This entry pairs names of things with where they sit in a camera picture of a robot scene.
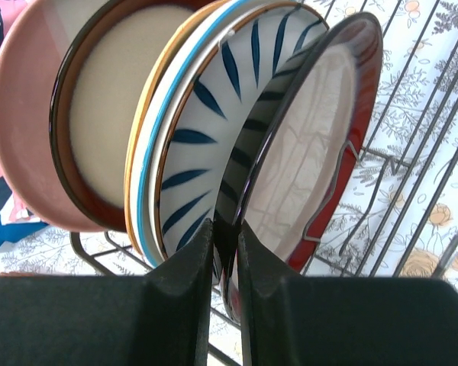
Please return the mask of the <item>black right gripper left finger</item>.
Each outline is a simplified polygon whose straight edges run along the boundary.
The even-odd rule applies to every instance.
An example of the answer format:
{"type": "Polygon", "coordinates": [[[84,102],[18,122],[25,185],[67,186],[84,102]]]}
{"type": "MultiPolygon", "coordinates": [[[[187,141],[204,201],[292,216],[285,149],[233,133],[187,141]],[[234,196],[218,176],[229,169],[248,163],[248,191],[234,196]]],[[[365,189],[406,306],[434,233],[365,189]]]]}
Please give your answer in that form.
{"type": "Polygon", "coordinates": [[[144,276],[0,276],[0,365],[204,365],[213,226],[144,276]]]}

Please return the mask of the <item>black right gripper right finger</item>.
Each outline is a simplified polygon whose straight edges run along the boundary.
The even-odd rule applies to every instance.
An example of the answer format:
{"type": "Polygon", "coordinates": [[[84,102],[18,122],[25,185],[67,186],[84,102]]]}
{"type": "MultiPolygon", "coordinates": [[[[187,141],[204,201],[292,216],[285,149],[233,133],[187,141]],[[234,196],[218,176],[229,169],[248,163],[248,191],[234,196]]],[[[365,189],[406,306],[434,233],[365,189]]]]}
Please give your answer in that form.
{"type": "Polygon", "coordinates": [[[244,230],[246,365],[458,365],[458,293],[426,278],[305,277],[244,230]]]}

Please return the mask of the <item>red rimmed black plate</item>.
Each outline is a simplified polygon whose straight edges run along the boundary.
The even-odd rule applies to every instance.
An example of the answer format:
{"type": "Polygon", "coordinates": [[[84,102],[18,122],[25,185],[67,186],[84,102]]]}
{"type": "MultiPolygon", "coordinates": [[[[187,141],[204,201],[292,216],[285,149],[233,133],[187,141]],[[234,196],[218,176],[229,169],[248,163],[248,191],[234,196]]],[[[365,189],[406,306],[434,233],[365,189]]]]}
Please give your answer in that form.
{"type": "Polygon", "coordinates": [[[214,211],[221,294],[234,322],[241,318],[237,237],[242,226],[296,271],[304,268],[358,159],[382,55],[375,15],[344,18],[292,54],[245,120],[214,211]]]}

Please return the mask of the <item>white blue striped plate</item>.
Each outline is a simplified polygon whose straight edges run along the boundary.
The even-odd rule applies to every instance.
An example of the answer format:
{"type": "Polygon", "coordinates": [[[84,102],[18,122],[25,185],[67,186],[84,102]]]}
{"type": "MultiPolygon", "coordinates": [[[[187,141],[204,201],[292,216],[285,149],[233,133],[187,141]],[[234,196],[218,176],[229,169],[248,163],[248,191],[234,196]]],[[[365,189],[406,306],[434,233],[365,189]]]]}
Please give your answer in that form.
{"type": "Polygon", "coordinates": [[[148,189],[138,226],[161,262],[214,216],[218,193],[235,207],[228,163],[248,170],[305,54],[328,31],[296,1],[230,1],[210,14],[173,60],[152,100],[148,189]]]}

